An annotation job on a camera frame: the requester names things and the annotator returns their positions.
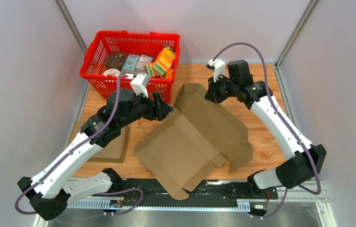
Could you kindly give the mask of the cardboard sheet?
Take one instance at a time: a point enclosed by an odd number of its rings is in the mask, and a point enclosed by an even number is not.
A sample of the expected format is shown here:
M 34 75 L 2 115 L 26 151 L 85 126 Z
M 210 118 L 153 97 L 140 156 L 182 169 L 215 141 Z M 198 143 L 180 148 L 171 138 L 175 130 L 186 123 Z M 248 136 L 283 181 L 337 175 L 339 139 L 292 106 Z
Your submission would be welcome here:
M 199 83 L 185 83 L 174 110 L 136 144 L 135 154 L 175 200 L 185 200 L 224 163 L 229 173 L 250 162 L 248 128 L 222 105 L 205 99 Z

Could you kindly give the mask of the cardboard box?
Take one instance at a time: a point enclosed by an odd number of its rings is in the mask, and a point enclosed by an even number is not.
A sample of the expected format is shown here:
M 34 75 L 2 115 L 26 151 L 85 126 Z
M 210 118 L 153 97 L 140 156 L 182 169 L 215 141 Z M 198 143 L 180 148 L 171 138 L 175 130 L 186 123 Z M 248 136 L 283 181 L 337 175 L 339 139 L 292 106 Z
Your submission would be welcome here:
M 87 162 L 123 163 L 130 136 L 130 126 L 121 129 L 121 134 L 113 139 L 104 149 L 100 150 Z

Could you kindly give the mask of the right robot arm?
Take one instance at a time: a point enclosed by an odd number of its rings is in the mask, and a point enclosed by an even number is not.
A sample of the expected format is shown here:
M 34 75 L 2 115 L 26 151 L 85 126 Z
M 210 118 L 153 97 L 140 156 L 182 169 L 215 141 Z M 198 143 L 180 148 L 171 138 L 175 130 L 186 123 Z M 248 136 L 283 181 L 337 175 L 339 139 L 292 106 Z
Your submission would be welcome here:
M 327 154 L 325 147 L 313 144 L 295 127 L 267 82 L 253 80 L 248 62 L 237 60 L 226 64 L 221 59 L 211 59 L 207 68 L 213 75 L 208 78 L 205 99 L 220 104 L 235 97 L 245 104 L 270 131 L 286 159 L 275 168 L 248 177 L 247 192 L 251 197 L 259 198 L 271 187 L 292 189 L 318 177 Z

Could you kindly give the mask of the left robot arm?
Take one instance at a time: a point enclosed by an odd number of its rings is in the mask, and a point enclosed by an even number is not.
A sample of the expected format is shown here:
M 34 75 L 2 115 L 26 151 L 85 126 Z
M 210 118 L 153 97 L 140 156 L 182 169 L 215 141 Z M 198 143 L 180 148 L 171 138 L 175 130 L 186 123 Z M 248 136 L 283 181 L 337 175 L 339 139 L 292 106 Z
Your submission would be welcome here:
M 73 174 L 92 156 L 119 137 L 124 127 L 145 119 L 164 120 L 174 108 L 158 92 L 136 94 L 119 89 L 81 126 L 75 138 L 43 171 L 22 177 L 18 187 L 29 200 L 32 213 L 46 221 L 56 219 L 70 204 L 92 195 L 116 196 L 123 191 L 121 177 L 111 168 L 76 182 Z

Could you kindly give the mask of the grey pink small box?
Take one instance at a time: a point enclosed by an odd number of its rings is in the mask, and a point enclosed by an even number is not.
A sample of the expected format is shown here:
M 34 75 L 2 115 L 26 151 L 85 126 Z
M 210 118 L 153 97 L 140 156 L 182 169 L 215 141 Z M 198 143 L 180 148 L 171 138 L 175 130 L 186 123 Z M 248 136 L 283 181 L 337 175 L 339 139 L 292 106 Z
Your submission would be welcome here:
M 153 61 L 153 57 L 140 55 L 138 63 L 135 66 L 136 72 L 146 72 L 145 67 Z

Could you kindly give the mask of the teal small box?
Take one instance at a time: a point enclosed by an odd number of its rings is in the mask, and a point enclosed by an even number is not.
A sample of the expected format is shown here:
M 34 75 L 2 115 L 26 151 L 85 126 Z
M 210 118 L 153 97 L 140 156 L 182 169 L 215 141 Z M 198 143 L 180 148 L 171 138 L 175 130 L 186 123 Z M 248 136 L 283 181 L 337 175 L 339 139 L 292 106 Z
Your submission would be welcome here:
M 122 70 L 134 71 L 135 66 L 138 63 L 140 55 L 129 54 L 126 58 L 125 63 L 122 66 Z

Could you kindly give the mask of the green striped sponge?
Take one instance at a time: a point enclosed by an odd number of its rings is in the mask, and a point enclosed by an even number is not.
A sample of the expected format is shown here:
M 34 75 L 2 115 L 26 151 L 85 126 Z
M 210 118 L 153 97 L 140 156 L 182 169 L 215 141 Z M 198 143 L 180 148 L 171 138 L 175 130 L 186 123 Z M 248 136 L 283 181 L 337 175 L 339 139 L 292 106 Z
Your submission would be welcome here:
M 158 73 L 154 69 L 154 63 L 149 63 L 144 67 L 145 72 L 151 77 L 155 78 L 158 77 Z

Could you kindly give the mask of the striped sponge pack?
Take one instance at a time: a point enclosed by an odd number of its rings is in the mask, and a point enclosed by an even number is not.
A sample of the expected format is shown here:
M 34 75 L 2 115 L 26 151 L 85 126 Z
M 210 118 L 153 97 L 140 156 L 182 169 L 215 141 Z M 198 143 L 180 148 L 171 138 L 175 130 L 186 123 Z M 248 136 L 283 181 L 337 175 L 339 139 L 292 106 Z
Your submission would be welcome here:
M 162 51 L 157 56 L 154 64 L 153 70 L 157 76 L 163 76 L 165 73 L 172 67 L 172 64 L 175 60 L 176 53 L 169 47 L 165 46 Z

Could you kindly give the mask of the white round container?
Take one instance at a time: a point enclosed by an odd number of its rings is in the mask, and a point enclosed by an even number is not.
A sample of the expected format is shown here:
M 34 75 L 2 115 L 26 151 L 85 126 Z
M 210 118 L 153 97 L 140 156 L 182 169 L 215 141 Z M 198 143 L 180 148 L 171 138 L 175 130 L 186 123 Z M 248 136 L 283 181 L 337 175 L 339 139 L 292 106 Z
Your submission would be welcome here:
M 107 69 L 103 72 L 103 75 L 107 77 L 118 77 L 120 73 L 118 69 Z

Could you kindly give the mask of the brown round packet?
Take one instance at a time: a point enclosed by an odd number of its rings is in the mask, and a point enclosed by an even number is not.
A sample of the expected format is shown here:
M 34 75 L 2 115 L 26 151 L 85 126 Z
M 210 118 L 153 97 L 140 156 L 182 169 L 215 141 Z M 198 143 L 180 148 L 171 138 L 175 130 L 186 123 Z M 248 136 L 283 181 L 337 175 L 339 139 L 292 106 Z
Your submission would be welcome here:
M 105 60 L 105 66 L 107 69 L 117 69 L 121 70 L 127 56 L 125 53 L 122 52 L 113 52 Z

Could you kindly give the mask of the red plastic basket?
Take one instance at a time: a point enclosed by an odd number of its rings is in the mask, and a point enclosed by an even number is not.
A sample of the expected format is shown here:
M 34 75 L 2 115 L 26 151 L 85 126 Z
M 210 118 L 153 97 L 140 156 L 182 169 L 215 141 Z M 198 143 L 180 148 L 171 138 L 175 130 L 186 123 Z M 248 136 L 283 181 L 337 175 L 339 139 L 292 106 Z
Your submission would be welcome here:
M 180 58 L 180 36 L 174 33 L 129 33 L 127 31 L 99 31 L 90 44 L 80 76 L 107 98 L 116 90 L 116 77 L 147 73 L 151 79 L 149 93 L 157 91 L 170 102 L 175 71 Z

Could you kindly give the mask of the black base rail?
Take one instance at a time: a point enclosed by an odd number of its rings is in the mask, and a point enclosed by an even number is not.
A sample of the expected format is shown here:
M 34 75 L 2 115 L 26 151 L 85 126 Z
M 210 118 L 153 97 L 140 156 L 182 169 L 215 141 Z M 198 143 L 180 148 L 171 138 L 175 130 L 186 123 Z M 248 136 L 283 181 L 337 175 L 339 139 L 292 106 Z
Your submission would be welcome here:
M 245 180 L 205 180 L 182 201 L 173 199 L 156 179 L 123 179 L 122 185 L 123 189 L 140 188 L 143 198 L 137 191 L 117 196 L 96 195 L 78 200 L 68 208 L 126 210 L 138 202 L 137 210 L 248 212 L 256 207 L 266 209 L 267 202 L 279 204 L 283 197 L 286 202 L 329 201 L 325 190 L 314 195 L 300 187 L 288 191 L 282 187 L 268 188 L 259 195 L 251 196 Z

